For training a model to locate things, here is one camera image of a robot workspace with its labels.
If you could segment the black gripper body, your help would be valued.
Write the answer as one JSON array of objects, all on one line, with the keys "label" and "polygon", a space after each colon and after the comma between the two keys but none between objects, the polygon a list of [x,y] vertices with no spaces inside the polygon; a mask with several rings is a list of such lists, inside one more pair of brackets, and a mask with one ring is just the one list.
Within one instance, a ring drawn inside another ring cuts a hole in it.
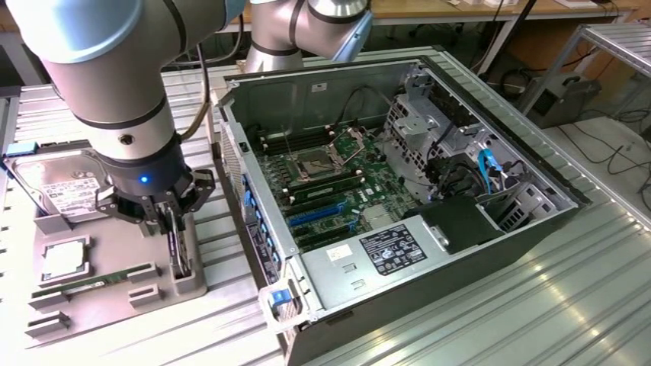
[{"label": "black gripper body", "polygon": [[192,185],[194,176],[182,154],[178,133],[162,149],[140,159],[114,159],[98,154],[119,197],[140,200],[143,196],[166,196],[167,191],[182,194]]}]

